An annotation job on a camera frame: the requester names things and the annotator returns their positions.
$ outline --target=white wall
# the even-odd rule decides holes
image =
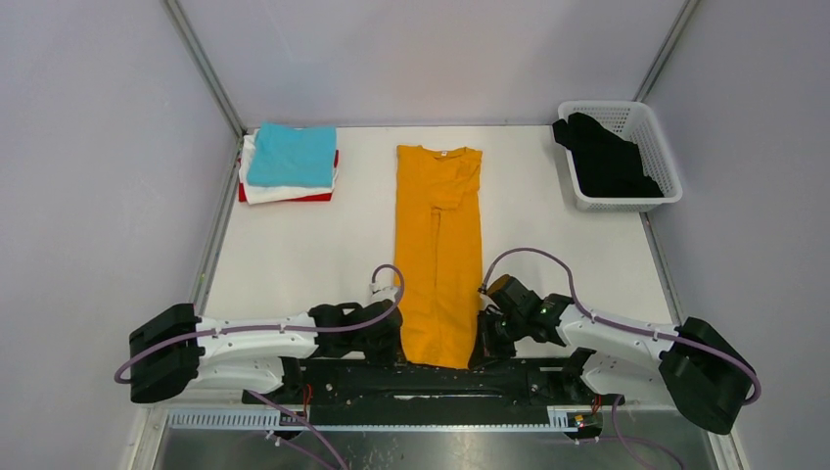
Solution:
[[[243,122],[550,123],[631,99],[683,0],[183,0]]]
[[[648,100],[683,172],[654,213],[687,315],[758,370],[753,470],[826,468],[830,2],[704,2]]]
[[[233,137],[157,1],[4,2],[0,103],[0,468],[112,470]]]

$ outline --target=white table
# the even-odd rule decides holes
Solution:
[[[580,299],[631,318],[670,323],[669,308],[637,213],[574,207],[562,147],[550,126],[351,127],[338,129],[340,165],[328,203],[234,203],[205,315],[276,318],[319,304],[365,303],[375,266],[392,262],[396,146],[484,151],[479,204],[486,269],[500,253],[530,246],[574,270]],[[533,254],[504,259],[544,297],[568,295],[565,272]],[[380,280],[392,276],[384,272]],[[520,356],[563,355],[525,339]]]

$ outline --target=white plastic basket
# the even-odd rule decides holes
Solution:
[[[591,198],[582,194],[576,179],[574,155],[566,149],[571,181],[576,192],[576,208],[589,212],[647,212],[661,205],[676,203],[683,195],[674,157],[651,109],[632,101],[566,101],[559,105],[559,118],[583,113],[605,128],[640,148],[643,169],[660,186],[662,198]]]

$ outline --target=black cloth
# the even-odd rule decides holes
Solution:
[[[553,123],[556,141],[574,155],[576,180],[591,198],[662,198],[660,186],[643,173],[637,144],[606,129],[596,119],[573,113]]]

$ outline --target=gray floor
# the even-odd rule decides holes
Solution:
[[[686,468],[716,469],[706,433],[672,412],[621,411],[625,435],[647,438],[674,451]],[[604,435],[613,436],[606,413]],[[156,470],[320,469],[298,452],[275,447],[262,433],[167,430]],[[328,433],[352,470],[361,469],[640,469],[616,442],[575,446],[561,434],[524,433]],[[336,466],[310,433],[294,443]],[[678,468],[669,457],[634,445],[659,469]]]

